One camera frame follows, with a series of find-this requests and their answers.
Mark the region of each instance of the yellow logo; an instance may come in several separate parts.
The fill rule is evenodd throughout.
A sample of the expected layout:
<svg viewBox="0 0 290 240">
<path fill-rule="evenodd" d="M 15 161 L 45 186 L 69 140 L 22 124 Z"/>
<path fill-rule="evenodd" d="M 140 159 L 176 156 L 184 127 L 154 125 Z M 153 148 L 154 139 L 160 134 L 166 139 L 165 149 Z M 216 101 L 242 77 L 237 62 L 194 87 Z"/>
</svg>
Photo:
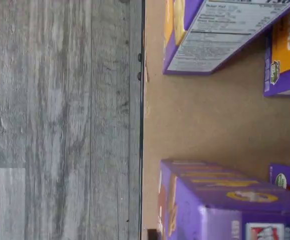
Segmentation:
<svg viewBox="0 0 290 240">
<path fill-rule="evenodd" d="M 272 203 L 278 200 L 275 195 L 254 191 L 231 191 L 227 196 L 235 200 L 256 203 Z"/>
</svg>

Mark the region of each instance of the cardboard box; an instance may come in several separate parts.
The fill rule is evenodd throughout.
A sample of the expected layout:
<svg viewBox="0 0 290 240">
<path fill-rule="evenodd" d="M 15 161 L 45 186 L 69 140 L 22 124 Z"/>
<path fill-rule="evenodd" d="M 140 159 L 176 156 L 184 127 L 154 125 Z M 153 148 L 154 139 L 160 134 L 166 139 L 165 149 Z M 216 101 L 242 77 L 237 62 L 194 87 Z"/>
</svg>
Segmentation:
<svg viewBox="0 0 290 240">
<path fill-rule="evenodd" d="M 268 34 L 264 95 L 290 95 L 290 13 Z"/>
<path fill-rule="evenodd" d="M 161 161 L 161 240 L 290 240 L 290 191 L 214 163 Z"/>
<path fill-rule="evenodd" d="M 209 74 L 290 8 L 290 0 L 166 0 L 165 74 Z"/>
<path fill-rule="evenodd" d="M 144 229 L 157 228 L 160 159 L 208 160 L 267 182 L 273 160 L 290 165 L 290 98 L 263 97 L 265 38 L 212 75 L 163 75 L 164 11 L 147 0 Z"/>
<path fill-rule="evenodd" d="M 270 164 L 270 182 L 290 190 L 290 166 L 278 163 Z"/>
</svg>

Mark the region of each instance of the red and white label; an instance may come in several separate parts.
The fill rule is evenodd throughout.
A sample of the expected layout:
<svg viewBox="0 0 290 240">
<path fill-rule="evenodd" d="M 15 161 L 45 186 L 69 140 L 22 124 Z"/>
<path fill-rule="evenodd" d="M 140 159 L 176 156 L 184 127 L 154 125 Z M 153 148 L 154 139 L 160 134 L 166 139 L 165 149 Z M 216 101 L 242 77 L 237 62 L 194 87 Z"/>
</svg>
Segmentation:
<svg viewBox="0 0 290 240">
<path fill-rule="evenodd" d="M 284 240 L 285 226 L 278 223 L 248 223 L 247 240 Z"/>
</svg>

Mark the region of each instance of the gray wood plank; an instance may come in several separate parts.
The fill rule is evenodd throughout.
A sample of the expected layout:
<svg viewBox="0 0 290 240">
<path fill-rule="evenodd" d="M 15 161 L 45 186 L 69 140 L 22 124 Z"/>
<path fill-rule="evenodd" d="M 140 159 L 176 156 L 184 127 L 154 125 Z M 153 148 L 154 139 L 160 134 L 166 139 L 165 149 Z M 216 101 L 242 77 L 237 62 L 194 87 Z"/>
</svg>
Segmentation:
<svg viewBox="0 0 290 240">
<path fill-rule="evenodd" d="M 91 0 L 30 0 L 25 239 L 88 233 Z"/>
<path fill-rule="evenodd" d="M 139 224 L 139 128 L 140 128 L 140 81 L 137 74 L 141 64 L 141 0 L 130 1 L 130 85 L 129 85 L 129 240 L 138 240 Z"/>
<path fill-rule="evenodd" d="M 27 19 L 27 0 L 0 0 L 0 168 L 25 162 Z"/>
<path fill-rule="evenodd" d="M 24 239 L 25 169 L 0 168 L 0 240 Z"/>
<path fill-rule="evenodd" d="M 128 239 L 130 7 L 125 2 L 92 1 L 93 240 Z"/>
</svg>

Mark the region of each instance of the box top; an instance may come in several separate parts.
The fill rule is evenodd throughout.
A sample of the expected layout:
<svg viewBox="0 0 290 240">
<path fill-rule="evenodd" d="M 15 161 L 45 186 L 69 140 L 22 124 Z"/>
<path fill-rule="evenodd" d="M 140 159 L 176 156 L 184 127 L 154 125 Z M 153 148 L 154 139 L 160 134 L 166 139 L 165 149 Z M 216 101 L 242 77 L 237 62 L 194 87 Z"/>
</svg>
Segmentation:
<svg viewBox="0 0 290 240">
<path fill-rule="evenodd" d="M 283 183 L 277 182 L 279 176 L 283 177 Z M 280 187 L 290 189 L 287 187 L 287 185 L 290 186 L 290 166 L 278 163 L 270 164 L 270 182 Z"/>
<path fill-rule="evenodd" d="M 163 160 L 162 164 L 205 206 L 239 211 L 290 212 L 290 191 L 281 187 L 242 176 L 214 163 Z"/>
</svg>

